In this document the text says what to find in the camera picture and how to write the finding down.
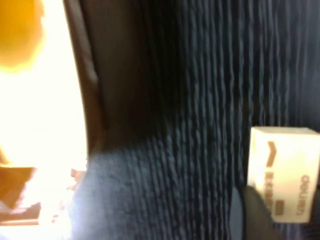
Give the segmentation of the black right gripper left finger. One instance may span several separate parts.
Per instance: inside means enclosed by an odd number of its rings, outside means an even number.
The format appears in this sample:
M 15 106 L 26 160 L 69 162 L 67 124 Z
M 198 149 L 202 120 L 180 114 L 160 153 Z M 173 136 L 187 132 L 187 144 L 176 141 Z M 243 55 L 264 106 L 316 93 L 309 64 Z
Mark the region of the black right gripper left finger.
M 231 196 L 232 240 L 282 240 L 270 212 L 251 186 L 234 187 Z

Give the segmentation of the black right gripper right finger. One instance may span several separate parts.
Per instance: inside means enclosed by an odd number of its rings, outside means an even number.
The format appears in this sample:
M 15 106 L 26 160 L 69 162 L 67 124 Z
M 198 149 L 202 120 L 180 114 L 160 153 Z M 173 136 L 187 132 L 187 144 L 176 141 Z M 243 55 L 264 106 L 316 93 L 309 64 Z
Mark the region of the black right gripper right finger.
M 316 190 L 313 198 L 311 220 L 312 221 L 320 220 L 320 184 L 319 183 L 316 186 Z

